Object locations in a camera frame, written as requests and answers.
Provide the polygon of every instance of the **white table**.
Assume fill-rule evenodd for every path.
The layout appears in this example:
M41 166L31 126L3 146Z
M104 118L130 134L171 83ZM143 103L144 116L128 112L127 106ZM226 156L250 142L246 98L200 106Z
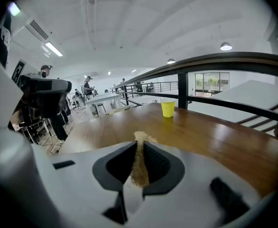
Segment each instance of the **white table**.
M95 96L94 98L91 98L90 100L88 100L87 102L85 102L86 104L96 104L96 108L97 108L97 112L98 112L98 115L100 115L100 111L98 109L98 103L100 102L103 102L103 101L109 101L109 100L116 100L118 102L118 106L121 107L121 102L120 102L120 99L119 99L119 95L118 94L113 94L113 93L106 93L106 94L103 94L103 95L97 95Z

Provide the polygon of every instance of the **ceiling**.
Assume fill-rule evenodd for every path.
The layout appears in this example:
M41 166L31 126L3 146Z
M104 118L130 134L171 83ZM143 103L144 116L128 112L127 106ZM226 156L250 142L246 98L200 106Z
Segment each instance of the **ceiling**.
M9 63L21 58L36 68L52 64L53 76L60 78L140 72L169 58L221 52L224 41L232 51L262 52L272 14L263 0L20 0L18 5ZM33 19L47 39L29 32ZM43 55L41 45L48 41L62 57Z

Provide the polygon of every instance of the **black handrail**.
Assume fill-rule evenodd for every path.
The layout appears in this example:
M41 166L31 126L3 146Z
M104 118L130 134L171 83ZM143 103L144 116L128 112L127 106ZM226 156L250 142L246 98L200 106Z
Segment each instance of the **black handrail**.
M178 99L178 107L184 109L187 109L188 101L195 101L241 110L278 121L278 113L267 109L214 98L188 95L187 73L204 70L249 71L278 76L278 55L254 52L227 52L194 57L151 70L134 77L115 88L157 77L178 74L178 95L147 92L136 92L136 94Z

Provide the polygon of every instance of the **ceiling light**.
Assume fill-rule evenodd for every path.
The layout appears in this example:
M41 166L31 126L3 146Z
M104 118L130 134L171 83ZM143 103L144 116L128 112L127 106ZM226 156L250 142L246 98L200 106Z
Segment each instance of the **ceiling light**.
M220 46L221 51L228 51L231 50L233 47L230 45L230 43L223 42Z
M172 63L175 63L176 61L172 58L170 58L168 61L167 61L167 64L172 64Z
M20 9L17 7L17 5L14 2L10 4L8 10L12 14L12 16L16 16L18 13L20 13Z
M55 52L57 54L57 56L62 57L63 54L61 52L59 52L50 42L47 42L45 44L49 49L51 49L53 52Z

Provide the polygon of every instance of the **floor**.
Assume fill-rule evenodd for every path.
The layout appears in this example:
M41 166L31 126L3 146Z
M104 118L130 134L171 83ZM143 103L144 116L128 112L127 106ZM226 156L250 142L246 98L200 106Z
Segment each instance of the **floor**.
M116 108L116 105L111 105L110 101L103 102L103 105L107 113ZM102 115L105 114L104 108L99 106L99 111ZM72 115L68 117L68 124L63 126L67 135L73 130L76 124L98 118L98 116L92 114L89 106L86 106L86 108L82 110L71 110L71 113ZM48 130L50 131L52 137L44 131L42 132L42 136L40 136L38 144L45 147L45 151L48 155L55 155L56 151L63 147L64 144L60 146L59 139L57 138L51 125L48 126Z

